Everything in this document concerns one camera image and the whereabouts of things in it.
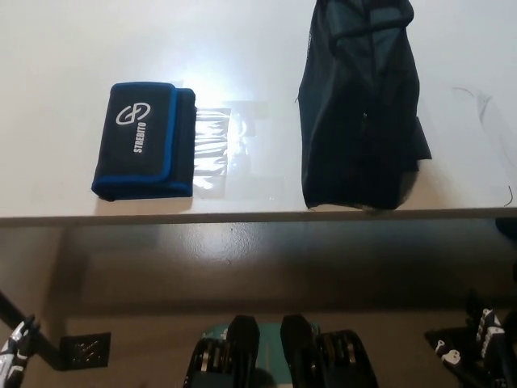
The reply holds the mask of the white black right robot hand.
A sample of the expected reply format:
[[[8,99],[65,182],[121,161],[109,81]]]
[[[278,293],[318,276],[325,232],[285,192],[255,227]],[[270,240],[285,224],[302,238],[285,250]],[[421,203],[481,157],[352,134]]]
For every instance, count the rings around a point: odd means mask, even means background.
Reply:
[[[475,331],[474,344],[476,350],[487,368],[494,363],[492,361],[493,357],[490,355],[490,344],[496,336],[504,335],[505,330],[493,307],[481,299],[473,289],[468,293],[465,311],[467,326]]]

